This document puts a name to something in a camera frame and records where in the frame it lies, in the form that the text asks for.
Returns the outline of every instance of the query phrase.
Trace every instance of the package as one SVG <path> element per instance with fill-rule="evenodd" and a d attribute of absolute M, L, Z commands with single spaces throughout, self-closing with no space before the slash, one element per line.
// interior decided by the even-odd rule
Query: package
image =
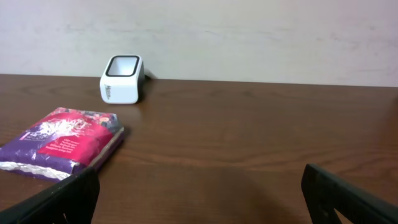
<path fill-rule="evenodd" d="M 123 139 L 115 114 L 57 108 L 0 148 L 0 169 L 60 181 L 100 168 Z"/>

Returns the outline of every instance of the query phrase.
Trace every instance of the brand logo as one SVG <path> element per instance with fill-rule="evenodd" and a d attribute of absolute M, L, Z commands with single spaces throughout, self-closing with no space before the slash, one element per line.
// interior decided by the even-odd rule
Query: brand logo
<path fill-rule="evenodd" d="M 105 92 L 107 99 L 111 98 L 111 86 L 105 85 Z"/>

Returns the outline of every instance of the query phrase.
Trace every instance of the wood grain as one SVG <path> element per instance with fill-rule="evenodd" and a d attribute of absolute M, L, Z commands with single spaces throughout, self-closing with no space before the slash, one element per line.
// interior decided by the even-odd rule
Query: wood grain
<path fill-rule="evenodd" d="M 154 80 L 140 104 L 107 105 L 98 83 L 0 76 L 0 144 L 58 106 L 128 128 L 93 223 L 310 223 L 306 163 L 398 205 L 397 88 Z M 0 171 L 0 210 L 51 184 Z"/>

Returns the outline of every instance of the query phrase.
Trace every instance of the black object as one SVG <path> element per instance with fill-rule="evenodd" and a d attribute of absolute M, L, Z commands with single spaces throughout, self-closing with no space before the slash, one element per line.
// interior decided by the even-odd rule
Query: black object
<path fill-rule="evenodd" d="M 100 182 L 92 167 L 0 212 L 0 223 L 91 223 Z"/>
<path fill-rule="evenodd" d="M 398 208 L 352 186 L 313 164 L 304 170 L 301 188 L 314 224 L 341 223 L 335 209 L 357 223 L 398 223 Z"/>

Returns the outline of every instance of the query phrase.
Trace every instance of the pink label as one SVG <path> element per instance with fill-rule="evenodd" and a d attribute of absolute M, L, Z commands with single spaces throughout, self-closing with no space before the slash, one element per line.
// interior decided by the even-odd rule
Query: pink label
<path fill-rule="evenodd" d="M 105 127 L 77 113 L 50 115 L 39 125 L 52 141 L 41 147 L 38 153 L 71 159 L 86 166 L 113 137 Z"/>

